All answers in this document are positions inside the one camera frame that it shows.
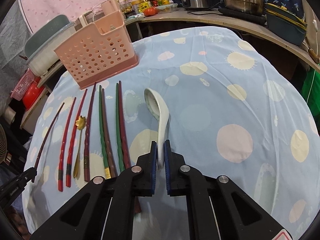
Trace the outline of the dark red chopstick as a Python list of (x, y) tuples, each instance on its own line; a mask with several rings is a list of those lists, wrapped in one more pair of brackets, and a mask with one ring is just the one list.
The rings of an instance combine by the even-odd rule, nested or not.
[(129, 168), (131, 166), (131, 161), (130, 161), (129, 148), (127, 145), (127, 137), (126, 137), (126, 130), (125, 130), (121, 81), (119, 81), (119, 121), (120, 121), (120, 136), (121, 136), (121, 147), (123, 151), (124, 165), (125, 165), (125, 168)]

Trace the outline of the dark maroon thin chopstick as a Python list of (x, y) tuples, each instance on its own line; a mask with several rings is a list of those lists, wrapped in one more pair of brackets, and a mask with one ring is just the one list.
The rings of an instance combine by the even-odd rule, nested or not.
[(53, 117), (52, 122), (48, 126), (48, 130), (46, 132), (46, 135), (43, 138), (43, 141), (41, 142), (38, 154), (35, 159), (34, 168), (36, 170), (36, 176), (34, 179), (31, 180), (33, 185), (36, 185), (40, 180), (44, 172), (44, 168), (47, 165), (48, 162), (48, 155), (51, 150), (51, 146), (53, 144), (52, 140), (54, 137), (54, 130), (59, 122), (59, 119), (62, 114), (62, 109), (65, 106), (65, 103), (61, 103), (59, 109), (55, 113), (55, 116)]

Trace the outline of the maroon chopstick silver band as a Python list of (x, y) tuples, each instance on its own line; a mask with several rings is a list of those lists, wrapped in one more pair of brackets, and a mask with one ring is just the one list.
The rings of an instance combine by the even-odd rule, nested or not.
[(84, 181), (90, 181), (90, 170), (89, 170), (89, 141), (90, 141), (90, 130), (91, 130), (91, 118), (93, 112), (93, 102), (96, 90), (96, 83), (94, 83), (92, 89), (92, 95), (89, 103), (88, 116), (86, 122), (86, 134), (85, 134), (85, 149), (84, 149)]

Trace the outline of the pink plastic basket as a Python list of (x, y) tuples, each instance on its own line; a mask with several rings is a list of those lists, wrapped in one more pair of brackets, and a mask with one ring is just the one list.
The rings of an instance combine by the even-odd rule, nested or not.
[(17, 101), (20, 101), (27, 92), (30, 85), (33, 83), (34, 79), (35, 75), (31, 71), (31, 69), (28, 68), (12, 91), (10, 97), (16, 99)]

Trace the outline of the white blender jug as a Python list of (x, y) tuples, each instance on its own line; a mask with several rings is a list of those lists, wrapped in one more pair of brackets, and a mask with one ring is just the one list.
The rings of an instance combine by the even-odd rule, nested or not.
[(101, 8), (98, 8), (98, 9), (95, 8), (93, 10), (89, 10), (89, 11), (85, 12), (84, 14), (80, 15), (74, 21), (74, 28), (76, 31), (78, 31), (81, 28), (87, 26), (89, 23), (93, 23), (104, 16), (105, 16), (105, 14)]

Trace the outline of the white ceramic soup spoon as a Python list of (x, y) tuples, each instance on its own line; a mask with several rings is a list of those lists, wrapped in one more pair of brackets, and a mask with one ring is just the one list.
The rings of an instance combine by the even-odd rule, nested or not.
[(151, 88), (144, 90), (144, 99), (149, 112), (158, 121), (157, 166), (161, 170), (164, 167), (164, 142), (170, 115), (169, 109), (162, 96)]

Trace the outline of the teal white dish rack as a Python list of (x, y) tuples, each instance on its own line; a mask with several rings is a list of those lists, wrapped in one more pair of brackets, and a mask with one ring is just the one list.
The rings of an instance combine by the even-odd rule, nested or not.
[(28, 39), (24, 52), (35, 76), (42, 76), (59, 60), (55, 49), (74, 33), (74, 23), (66, 15), (58, 15)]

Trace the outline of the black induction cooker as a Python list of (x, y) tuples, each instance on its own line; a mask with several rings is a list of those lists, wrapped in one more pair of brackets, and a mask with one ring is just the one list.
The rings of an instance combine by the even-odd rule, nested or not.
[(219, 8), (218, 11), (228, 17), (238, 18), (244, 21), (252, 22), (259, 25), (265, 25), (266, 18), (263, 16), (255, 16), (245, 12), (240, 12), (227, 8)]

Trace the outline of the teal yellow bowl stack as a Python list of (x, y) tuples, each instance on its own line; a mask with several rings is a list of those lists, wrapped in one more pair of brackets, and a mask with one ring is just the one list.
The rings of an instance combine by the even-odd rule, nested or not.
[(267, 26), (270, 31), (291, 44), (300, 46), (307, 33), (307, 23), (284, 6), (265, 3)]

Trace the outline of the gold flower spoon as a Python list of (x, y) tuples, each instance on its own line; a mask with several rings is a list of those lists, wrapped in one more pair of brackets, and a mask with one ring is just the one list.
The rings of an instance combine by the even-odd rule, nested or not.
[(86, 117), (80, 115), (78, 117), (78, 119), (76, 120), (75, 124), (76, 124), (77, 130), (80, 131), (80, 135), (79, 135), (78, 150), (77, 150), (75, 165), (74, 165), (74, 170), (73, 170), (73, 178), (77, 178), (78, 174), (79, 174), (82, 131), (86, 126)]

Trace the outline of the green chopstick gold band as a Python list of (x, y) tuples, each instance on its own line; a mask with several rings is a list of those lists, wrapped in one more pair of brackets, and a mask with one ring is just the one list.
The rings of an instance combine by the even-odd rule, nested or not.
[(102, 106), (102, 87), (99, 86), (99, 127), (100, 127), (100, 142), (101, 142), (101, 152), (103, 155), (103, 163), (105, 170), (105, 178), (110, 179), (110, 169), (108, 165), (107, 152), (106, 152), (106, 143), (104, 137), (104, 127), (103, 127), (103, 106)]

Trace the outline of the red plastic basin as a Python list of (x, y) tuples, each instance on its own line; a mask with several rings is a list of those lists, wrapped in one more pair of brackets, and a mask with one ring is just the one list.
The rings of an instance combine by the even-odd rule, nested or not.
[(26, 111), (28, 111), (31, 108), (31, 106), (35, 103), (37, 98), (44, 90), (44, 86), (37, 86), (39, 84), (40, 79), (40, 77), (35, 77), (35, 80), (31, 83), (31, 85), (29, 86), (22, 98), (22, 102), (25, 106)]

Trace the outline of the red tomato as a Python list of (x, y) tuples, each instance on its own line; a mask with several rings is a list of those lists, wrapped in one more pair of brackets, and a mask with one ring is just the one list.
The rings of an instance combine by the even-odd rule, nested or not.
[(151, 7), (151, 8), (146, 8), (144, 11), (143, 11), (143, 14), (145, 17), (150, 17), (150, 16), (154, 16), (157, 14), (157, 11), (154, 7)]

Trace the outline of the brown chopstick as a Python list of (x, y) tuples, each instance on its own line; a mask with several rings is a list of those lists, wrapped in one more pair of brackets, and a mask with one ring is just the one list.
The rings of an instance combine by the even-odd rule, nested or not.
[(107, 154), (108, 166), (109, 166), (109, 170), (110, 170), (110, 175), (112, 178), (114, 178), (117, 176), (117, 171), (116, 171), (116, 167), (114, 164), (112, 147), (111, 147), (111, 142), (110, 142), (110, 135), (109, 135), (109, 131), (108, 131), (107, 113), (106, 113), (106, 105), (105, 105), (105, 93), (104, 93), (103, 88), (101, 88), (101, 102), (102, 102), (103, 129), (104, 129), (104, 138), (105, 138), (105, 144), (106, 144), (106, 154)]

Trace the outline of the light blue patterned tablecloth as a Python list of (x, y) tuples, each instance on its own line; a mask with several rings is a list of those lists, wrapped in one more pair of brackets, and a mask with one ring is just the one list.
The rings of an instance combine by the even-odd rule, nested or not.
[[(116, 84), (121, 81), (131, 164), (157, 140), (158, 122), (144, 90), (157, 91), (168, 106), (168, 139), (174, 152), (204, 175), (226, 175), (299, 239), (319, 211), (319, 135), (304, 98), (248, 42), (220, 27), (171, 31), (134, 43), (139, 64), (96, 85), (89, 145), (90, 174), (105, 173), (100, 143), (99, 86), (112, 151), (117, 151)], [(65, 72), (46, 101), (33, 134), (26, 167), (32, 167), (61, 103), (53, 144), (41, 180), (22, 193), (28, 230), (34, 232), (84, 185), (83, 175), (58, 191), (62, 137), (76, 101), (86, 116), (93, 87), (80, 90)]]

